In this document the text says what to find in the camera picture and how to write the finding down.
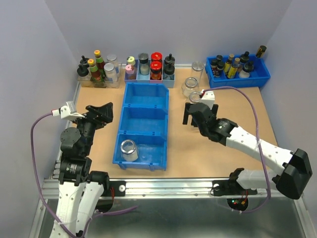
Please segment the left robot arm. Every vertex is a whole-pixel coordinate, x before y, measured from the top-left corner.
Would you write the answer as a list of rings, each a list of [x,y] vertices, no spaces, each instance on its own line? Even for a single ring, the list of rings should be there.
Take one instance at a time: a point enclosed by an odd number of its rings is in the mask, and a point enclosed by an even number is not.
[[[84,114],[78,113],[69,101],[52,111],[54,117],[76,124],[60,135],[59,195],[52,238],[84,236],[99,197],[110,191],[108,173],[91,172],[92,160],[88,156],[96,130],[113,121],[113,103],[99,107],[88,105],[86,110]]]

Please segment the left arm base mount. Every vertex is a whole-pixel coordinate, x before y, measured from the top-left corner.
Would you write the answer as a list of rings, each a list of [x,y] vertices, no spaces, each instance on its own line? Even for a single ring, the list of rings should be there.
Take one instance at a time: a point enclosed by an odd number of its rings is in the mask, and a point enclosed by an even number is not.
[[[126,181],[110,180],[107,172],[92,171],[88,175],[84,192],[85,201],[96,205],[99,212],[109,211],[114,203],[114,198],[124,197]]]

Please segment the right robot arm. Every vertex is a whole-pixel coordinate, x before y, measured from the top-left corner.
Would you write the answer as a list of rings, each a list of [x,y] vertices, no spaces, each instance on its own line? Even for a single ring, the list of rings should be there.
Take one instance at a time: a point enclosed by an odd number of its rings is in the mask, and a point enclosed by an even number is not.
[[[297,200],[306,188],[313,171],[307,152],[280,148],[250,134],[237,123],[216,116],[218,105],[186,103],[183,124],[191,125],[212,142],[236,149],[262,163],[259,171],[237,168],[229,178],[218,182],[215,196],[240,195],[251,189],[274,189]]]

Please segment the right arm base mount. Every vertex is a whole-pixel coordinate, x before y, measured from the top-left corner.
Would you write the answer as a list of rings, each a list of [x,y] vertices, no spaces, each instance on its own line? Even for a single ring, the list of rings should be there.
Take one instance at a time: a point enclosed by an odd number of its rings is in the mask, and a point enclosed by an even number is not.
[[[250,188],[244,189],[238,182],[238,176],[243,172],[244,168],[237,168],[234,172],[229,175],[228,179],[221,180],[216,179],[212,182],[212,188],[210,190],[210,195],[213,196],[240,196],[238,198],[228,198],[228,206],[236,211],[244,212],[248,208],[249,195],[257,195],[258,191],[256,189],[252,190]]]

